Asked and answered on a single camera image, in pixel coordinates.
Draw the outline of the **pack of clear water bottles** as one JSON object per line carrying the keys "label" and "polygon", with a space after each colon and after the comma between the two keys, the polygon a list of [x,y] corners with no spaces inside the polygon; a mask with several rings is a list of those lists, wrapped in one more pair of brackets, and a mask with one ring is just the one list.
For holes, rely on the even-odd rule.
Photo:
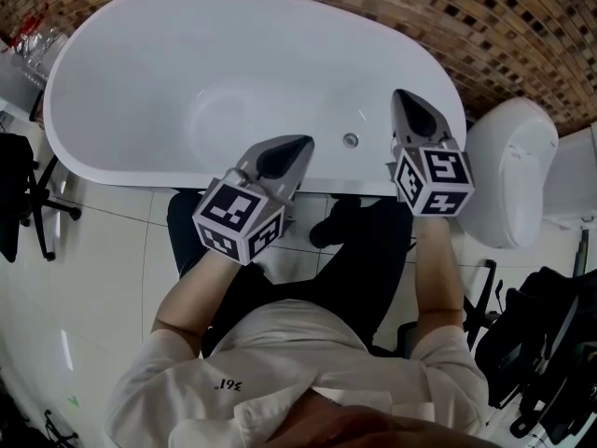
{"label": "pack of clear water bottles", "polygon": [[60,20],[48,14],[27,17],[9,43],[10,62],[45,85],[68,41]]}

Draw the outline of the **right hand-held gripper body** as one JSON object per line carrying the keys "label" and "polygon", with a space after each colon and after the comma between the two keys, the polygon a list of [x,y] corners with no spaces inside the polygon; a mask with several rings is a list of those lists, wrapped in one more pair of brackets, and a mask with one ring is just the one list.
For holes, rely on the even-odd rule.
{"label": "right hand-held gripper body", "polygon": [[454,139],[410,146],[394,140],[392,155],[397,198],[416,217],[456,217],[475,191],[467,155]]}

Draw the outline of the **white toilet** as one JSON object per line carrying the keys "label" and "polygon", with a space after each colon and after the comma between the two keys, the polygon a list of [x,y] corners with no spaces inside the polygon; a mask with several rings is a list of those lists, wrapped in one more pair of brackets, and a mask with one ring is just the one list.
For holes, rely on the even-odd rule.
{"label": "white toilet", "polygon": [[457,217],[462,230],[496,249],[531,246],[558,140],[550,116],[527,98],[504,101],[479,119],[465,144],[475,192]]}

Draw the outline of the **person's black trousers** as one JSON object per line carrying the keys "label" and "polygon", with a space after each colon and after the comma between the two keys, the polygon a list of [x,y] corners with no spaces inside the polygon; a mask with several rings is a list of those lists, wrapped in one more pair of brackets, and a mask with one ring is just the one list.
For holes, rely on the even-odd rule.
{"label": "person's black trousers", "polygon": [[[201,194],[172,197],[167,224],[179,280],[209,251],[192,213]],[[242,266],[201,339],[206,356],[250,337],[273,340],[356,338],[370,348],[403,273],[413,217],[393,198],[361,206],[339,251],[312,279],[274,285],[255,264]]]}

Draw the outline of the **person's white shirt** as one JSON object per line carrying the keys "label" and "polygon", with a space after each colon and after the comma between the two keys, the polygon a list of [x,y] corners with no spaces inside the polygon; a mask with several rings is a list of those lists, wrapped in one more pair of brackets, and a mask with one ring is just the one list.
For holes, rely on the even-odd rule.
{"label": "person's white shirt", "polygon": [[178,334],[151,333],[106,408],[106,448],[255,448],[308,390],[478,435],[488,385],[455,326],[408,358],[374,357],[337,316],[284,300],[238,322],[208,357]]}

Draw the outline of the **person's chin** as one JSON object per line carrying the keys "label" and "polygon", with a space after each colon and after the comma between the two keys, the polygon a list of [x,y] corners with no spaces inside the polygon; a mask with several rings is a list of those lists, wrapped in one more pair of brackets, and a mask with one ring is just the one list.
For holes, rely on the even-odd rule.
{"label": "person's chin", "polygon": [[366,407],[330,406],[293,416],[260,448],[501,448],[435,422]]}

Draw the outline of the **white bathtub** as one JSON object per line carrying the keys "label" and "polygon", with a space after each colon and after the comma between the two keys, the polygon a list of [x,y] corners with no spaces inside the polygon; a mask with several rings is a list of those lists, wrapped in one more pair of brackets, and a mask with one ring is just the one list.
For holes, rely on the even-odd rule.
{"label": "white bathtub", "polygon": [[450,77],[377,22],[310,0],[114,0],[63,47],[43,118],[59,160],[100,184],[202,189],[254,143],[307,134],[302,191],[390,195],[396,89],[465,143]]}

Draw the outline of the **person's right forearm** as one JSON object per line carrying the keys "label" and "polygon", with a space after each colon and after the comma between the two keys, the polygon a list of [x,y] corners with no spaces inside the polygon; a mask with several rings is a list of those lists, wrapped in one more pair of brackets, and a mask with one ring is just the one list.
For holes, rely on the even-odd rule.
{"label": "person's right forearm", "polygon": [[450,224],[442,217],[417,217],[415,293],[418,343],[436,329],[463,327],[465,294],[454,256]]}

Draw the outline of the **person's left forearm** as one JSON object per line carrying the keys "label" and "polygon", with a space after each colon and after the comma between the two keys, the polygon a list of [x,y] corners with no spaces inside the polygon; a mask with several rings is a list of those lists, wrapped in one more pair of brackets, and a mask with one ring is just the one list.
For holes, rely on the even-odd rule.
{"label": "person's left forearm", "polygon": [[152,332],[168,330],[179,335],[198,356],[202,336],[241,268],[238,262],[209,250],[161,302]]}

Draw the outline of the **white side table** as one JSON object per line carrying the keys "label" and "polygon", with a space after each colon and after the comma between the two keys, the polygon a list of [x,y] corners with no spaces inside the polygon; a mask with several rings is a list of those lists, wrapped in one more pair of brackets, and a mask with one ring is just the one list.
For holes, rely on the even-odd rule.
{"label": "white side table", "polygon": [[41,92],[42,88],[13,64],[8,53],[0,53],[0,110],[28,119]]}

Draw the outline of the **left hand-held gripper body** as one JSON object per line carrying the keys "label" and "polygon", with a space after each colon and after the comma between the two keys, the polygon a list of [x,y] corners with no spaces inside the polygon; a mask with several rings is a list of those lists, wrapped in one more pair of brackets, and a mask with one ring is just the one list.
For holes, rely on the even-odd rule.
{"label": "left hand-held gripper body", "polygon": [[246,266],[281,237],[294,194],[273,194],[238,164],[212,180],[192,220],[204,246]]}

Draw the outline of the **person's right black shoe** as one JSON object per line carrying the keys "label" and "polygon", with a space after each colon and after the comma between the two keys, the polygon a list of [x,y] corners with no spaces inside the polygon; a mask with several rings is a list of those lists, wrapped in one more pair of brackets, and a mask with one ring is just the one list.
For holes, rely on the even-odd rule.
{"label": "person's right black shoe", "polygon": [[357,196],[339,197],[332,206],[329,215],[312,227],[309,240],[318,249],[330,245],[342,245],[349,229],[361,208]]}

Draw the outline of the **black office chair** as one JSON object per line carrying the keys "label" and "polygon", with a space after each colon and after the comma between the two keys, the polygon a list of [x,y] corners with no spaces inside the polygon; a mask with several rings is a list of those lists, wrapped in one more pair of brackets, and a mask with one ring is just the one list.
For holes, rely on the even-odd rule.
{"label": "black office chair", "polygon": [[597,414],[597,269],[566,277],[543,267],[504,289],[489,270],[477,303],[465,303],[465,333],[489,386],[490,407],[517,399],[510,433],[542,427],[557,445]]}
{"label": "black office chair", "polygon": [[64,212],[74,221],[81,217],[79,208],[50,199],[48,184],[58,162],[52,157],[43,174],[36,177],[39,163],[29,140],[23,135],[0,133],[0,254],[10,263],[17,257],[20,228],[31,223],[35,224],[43,258],[55,260],[47,248],[42,208]]}

